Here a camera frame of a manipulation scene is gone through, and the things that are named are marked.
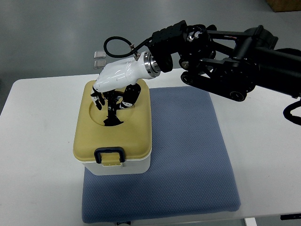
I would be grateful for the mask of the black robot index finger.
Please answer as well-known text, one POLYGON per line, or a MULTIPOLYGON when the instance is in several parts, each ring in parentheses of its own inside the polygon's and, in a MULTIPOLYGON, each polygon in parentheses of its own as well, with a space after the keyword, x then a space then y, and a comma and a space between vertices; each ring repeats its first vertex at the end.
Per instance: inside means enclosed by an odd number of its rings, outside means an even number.
POLYGON ((141 92, 141 87, 138 83, 135 85, 128 85, 123 93, 122 101, 119 104, 119 109, 126 109, 132 107, 141 92))

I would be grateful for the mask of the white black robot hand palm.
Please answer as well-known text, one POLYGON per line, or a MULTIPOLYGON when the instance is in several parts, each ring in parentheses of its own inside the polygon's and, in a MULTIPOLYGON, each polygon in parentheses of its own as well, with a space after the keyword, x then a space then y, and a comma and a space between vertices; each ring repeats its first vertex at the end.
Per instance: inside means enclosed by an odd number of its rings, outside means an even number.
POLYGON ((98 92, 108 92, 127 85, 136 84, 138 79, 148 79, 149 73, 145 69, 144 59, 133 57, 107 64, 100 72, 93 88, 98 92))

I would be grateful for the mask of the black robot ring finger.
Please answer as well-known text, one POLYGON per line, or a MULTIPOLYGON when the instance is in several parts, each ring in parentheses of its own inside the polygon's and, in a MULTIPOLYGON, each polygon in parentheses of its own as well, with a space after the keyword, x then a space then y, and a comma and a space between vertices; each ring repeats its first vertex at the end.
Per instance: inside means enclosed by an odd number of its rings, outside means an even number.
POLYGON ((94 87, 92 87, 90 96, 91 96, 92 101, 93 101, 95 104, 98 103, 98 99, 99 99, 98 94, 99 94, 98 91, 95 90, 94 87))

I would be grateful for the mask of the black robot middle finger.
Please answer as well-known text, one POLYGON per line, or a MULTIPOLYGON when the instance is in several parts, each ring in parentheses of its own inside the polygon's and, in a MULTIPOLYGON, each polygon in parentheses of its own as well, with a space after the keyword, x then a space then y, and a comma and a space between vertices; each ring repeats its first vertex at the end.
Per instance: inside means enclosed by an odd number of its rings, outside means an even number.
POLYGON ((98 103, 96 103, 95 106, 97 107, 98 110, 101 110, 103 105, 105 105, 105 100, 101 93, 98 94, 98 97, 99 97, 98 103))

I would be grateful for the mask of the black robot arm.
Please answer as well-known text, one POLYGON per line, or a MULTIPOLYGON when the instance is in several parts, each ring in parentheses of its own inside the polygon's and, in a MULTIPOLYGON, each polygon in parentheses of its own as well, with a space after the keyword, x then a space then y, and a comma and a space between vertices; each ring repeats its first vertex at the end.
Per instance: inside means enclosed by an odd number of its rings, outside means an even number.
POLYGON ((301 53, 292 48, 276 49, 278 37, 262 25, 244 32, 219 31, 214 25, 187 25, 180 21, 156 31, 138 47, 117 55, 92 86, 91 97, 101 109, 108 93, 139 79, 153 79, 173 69, 172 54, 180 57, 184 83, 243 101, 256 86, 294 98, 301 95, 301 53))

